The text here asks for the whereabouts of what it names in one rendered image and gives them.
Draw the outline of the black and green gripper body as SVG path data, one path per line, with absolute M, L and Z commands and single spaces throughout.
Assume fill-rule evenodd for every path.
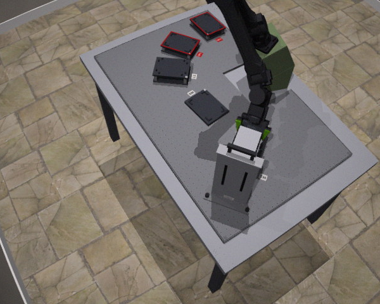
M 248 121 L 248 122 L 250 122 L 249 121 L 249 116 L 247 116 L 247 113 L 242 113 L 242 115 L 241 115 L 241 117 L 237 117 L 237 119 L 238 120 L 245 120 L 245 121 Z M 261 128 L 263 128 L 263 129 L 265 129 L 265 130 L 269 130 L 269 131 L 271 131 L 271 128 L 270 127 L 267 127 L 268 125 L 269 125 L 269 122 L 270 121 L 268 121 L 268 120 L 266 120 L 265 119 L 265 121 L 259 121 L 259 123 L 252 123 L 252 125 L 255 125 L 255 126 L 257 126 L 257 127 L 261 127 Z M 266 127 L 265 127 L 266 126 Z

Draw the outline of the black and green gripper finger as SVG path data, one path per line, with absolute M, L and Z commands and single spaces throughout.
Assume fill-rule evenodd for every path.
M 236 119 L 236 128 L 238 129 L 239 125 L 242 125 L 243 120 Z
M 265 130 L 261 139 L 264 140 L 269 133 L 270 133 L 269 130 Z

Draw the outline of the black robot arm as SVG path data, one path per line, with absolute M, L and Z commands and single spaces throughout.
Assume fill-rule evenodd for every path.
M 257 50 L 269 54 L 278 43 L 278 38 L 269 33 L 265 17 L 255 14 L 246 0 L 206 0 L 215 3 L 222 12 L 244 62 L 250 88 L 251 101 L 247 112 L 250 122 L 265 121 L 272 95 L 263 86 L 272 85 L 272 73 L 258 55 Z

